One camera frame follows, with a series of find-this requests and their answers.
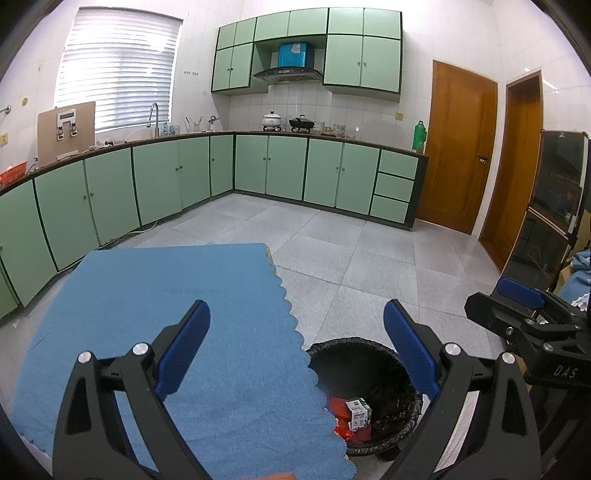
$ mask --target range hood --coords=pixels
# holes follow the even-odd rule
[[[263,70],[255,75],[256,78],[265,80],[269,84],[300,82],[303,80],[322,81],[322,74],[318,70],[308,67],[276,67]]]

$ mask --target gray tile floor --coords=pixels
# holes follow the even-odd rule
[[[304,347],[343,336],[392,346],[382,324],[384,304],[398,298],[442,341],[496,358],[493,334],[465,318],[474,292],[490,293],[498,271],[469,235],[416,221],[412,232],[288,203],[230,194],[119,243],[117,248],[262,242],[298,319]],[[67,274],[0,327],[0,401],[10,408],[24,352]],[[379,478],[387,464],[354,459],[356,479]]]

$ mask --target blue fabric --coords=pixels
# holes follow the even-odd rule
[[[196,299],[211,325],[165,406],[215,480],[294,472],[351,479],[345,442],[315,387],[303,338],[263,244],[91,252],[67,280],[23,361],[11,420],[51,454],[61,398],[79,352],[118,356],[177,323]],[[152,466],[129,405],[121,414],[138,459]]]

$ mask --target wooden board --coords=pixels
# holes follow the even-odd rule
[[[55,108],[42,112],[37,117],[37,156],[39,168],[57,161],[57,157],[68,152],[86,151],[95,144],[95,102],[77,103],[76,105]],[[70,131],[64,131],[64,138],[57,139],[57,114],[76,109],[76,129],[73,137]]]

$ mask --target green bottle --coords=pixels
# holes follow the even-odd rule
[[[426,139],[427,129],[421,120],[414,127],[413,150],[417,153],[423,153],[423,147],[425,146]]]

